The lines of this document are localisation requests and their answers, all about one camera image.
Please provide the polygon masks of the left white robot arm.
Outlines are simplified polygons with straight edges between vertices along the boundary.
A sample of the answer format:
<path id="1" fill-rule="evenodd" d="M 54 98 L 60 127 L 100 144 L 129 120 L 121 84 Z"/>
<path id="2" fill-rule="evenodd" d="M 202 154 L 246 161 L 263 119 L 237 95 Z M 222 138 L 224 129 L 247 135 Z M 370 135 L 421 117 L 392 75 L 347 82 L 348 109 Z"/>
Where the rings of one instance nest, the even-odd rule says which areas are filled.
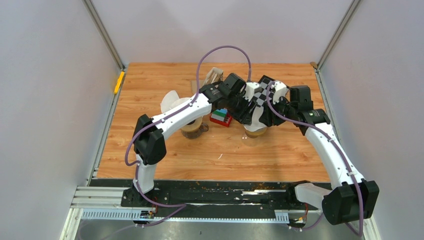
<path id="1" fill-rule="evenodd" d="M 256 107 L 253 96 L 261 90 L 259 83 L 245 82 L 231 73 L 224 81 L 205 84 L 194 96 L 160 115 L 139 117 L 131 140 L 136 154 L 135 202 L 142 207 L 152 203 L 156 166 L 167 154 L 165 141 L 172 134 L 217 109 L 227 109 L 234 120 L 251 124 Z"/>

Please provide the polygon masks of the glass coffee carafe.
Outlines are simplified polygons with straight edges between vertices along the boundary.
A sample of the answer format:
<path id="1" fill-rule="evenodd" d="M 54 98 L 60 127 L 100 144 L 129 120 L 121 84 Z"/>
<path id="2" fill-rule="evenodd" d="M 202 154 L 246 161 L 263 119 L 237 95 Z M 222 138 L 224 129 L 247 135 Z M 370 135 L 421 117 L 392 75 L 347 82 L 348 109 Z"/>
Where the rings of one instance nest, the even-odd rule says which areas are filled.
<path id="1" fill-rule="evenodd" d="M 181 134 L 187 139 L 196 139 L 208 130 L 209 125 L 204 123 L 200 118 L 190 122 L 190 124 L 187 124 L 180 129 Z"/>

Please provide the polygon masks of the white paper coffee filter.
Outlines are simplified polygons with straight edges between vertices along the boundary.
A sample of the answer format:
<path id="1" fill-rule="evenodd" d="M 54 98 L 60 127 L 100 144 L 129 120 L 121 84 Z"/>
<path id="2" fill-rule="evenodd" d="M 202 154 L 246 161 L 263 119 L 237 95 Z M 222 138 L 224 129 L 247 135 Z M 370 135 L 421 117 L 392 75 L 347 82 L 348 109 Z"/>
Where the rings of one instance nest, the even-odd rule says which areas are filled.
<path id="1" fill-rule="evenodd" d="M 175 90 L 171 90 L 163 97 L 160 103 L 160 110 L 162 113 L 166 113 L 189 100 L 189 97 L 180 98 Z"/>

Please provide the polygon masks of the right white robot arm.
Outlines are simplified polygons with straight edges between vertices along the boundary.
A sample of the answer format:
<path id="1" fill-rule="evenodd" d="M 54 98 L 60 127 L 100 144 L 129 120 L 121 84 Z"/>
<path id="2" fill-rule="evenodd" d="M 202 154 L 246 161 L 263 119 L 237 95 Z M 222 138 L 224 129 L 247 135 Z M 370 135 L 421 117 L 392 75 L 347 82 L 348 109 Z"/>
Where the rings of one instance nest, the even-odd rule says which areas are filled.
<path id="1" fill-rule="evenodd" d="M 285 195 L 292 209 L 308 204 L 320 209 L 332 225 L 356 222 L 361 228 L 374 211 L 380 189 L 354 167 L 335 137 L 325 110 L 315 108 L 306 85 L 287 87 L 280 82 L 263 87 L 253 99 L 263 108 L 260 121 L 277 126 L 293 123 L 312 144 L 330 179 L 331 189 L 309 181 L 293 183 Z"/>

